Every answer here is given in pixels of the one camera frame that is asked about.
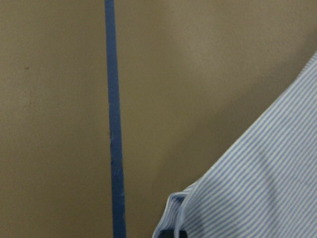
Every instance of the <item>brown wall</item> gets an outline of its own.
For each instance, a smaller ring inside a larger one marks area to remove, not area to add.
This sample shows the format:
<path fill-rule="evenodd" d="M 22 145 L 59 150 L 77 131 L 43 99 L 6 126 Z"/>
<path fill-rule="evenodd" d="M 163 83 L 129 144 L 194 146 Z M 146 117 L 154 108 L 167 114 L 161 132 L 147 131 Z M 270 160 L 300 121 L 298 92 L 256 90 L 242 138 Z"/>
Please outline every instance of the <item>brown wall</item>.
<path fill-rule="evenodd" d="M 317 49 L 314 0 L 116 0 L 126 222 L 149 238 Z M 0 238 L 110 238 L 104 3 L 0 0 Z"/>

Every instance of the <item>blue line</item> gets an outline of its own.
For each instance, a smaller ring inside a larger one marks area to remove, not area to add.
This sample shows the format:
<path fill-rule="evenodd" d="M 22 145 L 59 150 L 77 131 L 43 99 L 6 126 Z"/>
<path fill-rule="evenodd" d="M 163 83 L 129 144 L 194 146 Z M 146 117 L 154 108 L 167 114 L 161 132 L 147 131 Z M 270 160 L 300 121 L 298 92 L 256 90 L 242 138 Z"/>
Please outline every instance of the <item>blue line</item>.
<path fill-rule="evenodd" d="M 113 237 L 126 238 L 114 0 L 105 0 Z"/>

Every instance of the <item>striped cloth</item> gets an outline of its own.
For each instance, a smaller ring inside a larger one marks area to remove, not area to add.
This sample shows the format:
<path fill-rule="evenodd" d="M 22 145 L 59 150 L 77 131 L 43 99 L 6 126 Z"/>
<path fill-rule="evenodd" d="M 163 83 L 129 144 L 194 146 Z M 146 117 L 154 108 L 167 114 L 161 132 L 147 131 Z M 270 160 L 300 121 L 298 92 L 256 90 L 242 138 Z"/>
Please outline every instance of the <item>striped cloth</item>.
<path fill-rule="evenodd" d="M 317 238 L 317 53 L 194 184 L 169 196 L 153 238 Z"/>

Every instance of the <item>tan floor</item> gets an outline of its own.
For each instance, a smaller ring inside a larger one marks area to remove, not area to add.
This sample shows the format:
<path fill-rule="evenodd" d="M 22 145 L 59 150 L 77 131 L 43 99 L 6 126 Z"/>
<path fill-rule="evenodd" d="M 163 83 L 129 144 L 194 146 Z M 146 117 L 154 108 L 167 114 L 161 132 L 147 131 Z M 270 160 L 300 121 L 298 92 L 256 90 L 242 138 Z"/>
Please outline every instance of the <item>tan floor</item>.
<path fill-rule="evenodd" d="M 317 50 L 314 0 L 115 1 L 129 238 Z M 0 0 L 0 238 L 111 238 L 104 3 Z"/>

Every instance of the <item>white and blue striped fabric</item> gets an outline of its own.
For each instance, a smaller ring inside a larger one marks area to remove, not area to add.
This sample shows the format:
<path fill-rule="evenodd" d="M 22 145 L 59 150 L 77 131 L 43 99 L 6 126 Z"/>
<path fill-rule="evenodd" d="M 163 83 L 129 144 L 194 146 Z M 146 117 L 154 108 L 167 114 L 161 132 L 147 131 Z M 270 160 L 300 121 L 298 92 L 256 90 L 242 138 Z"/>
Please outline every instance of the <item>white and blue striped fabric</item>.
<path fill-rule="evenodd" d="M 188 238 L 317 238 L 317 53 L 194 184 L 169 196 L 161 231 Z"/>

